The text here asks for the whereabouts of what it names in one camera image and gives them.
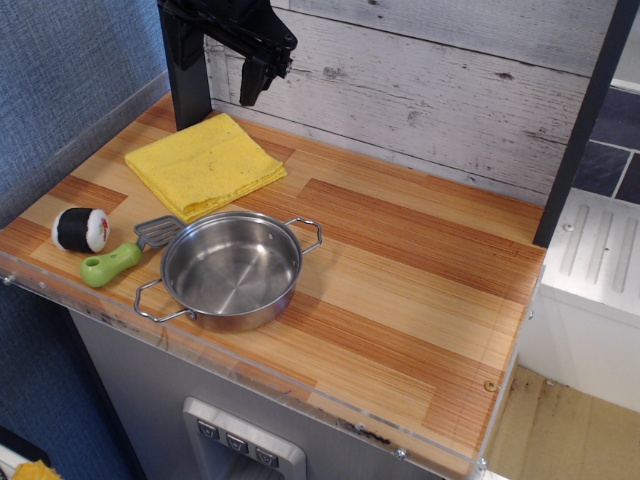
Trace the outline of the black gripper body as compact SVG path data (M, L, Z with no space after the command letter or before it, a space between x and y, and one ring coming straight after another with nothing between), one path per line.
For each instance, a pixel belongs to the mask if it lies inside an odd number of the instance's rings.
M160 1L169 57L184 70L199 57L204 35L247 60L263 60L270 76L291 69L297 38L269 1Z

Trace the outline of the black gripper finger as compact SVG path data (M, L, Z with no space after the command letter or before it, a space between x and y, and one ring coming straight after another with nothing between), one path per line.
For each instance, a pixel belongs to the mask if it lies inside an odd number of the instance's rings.
M269 89L277 74L278 66L273 59L247 58L242 66L240 105L254 106L260 93Z

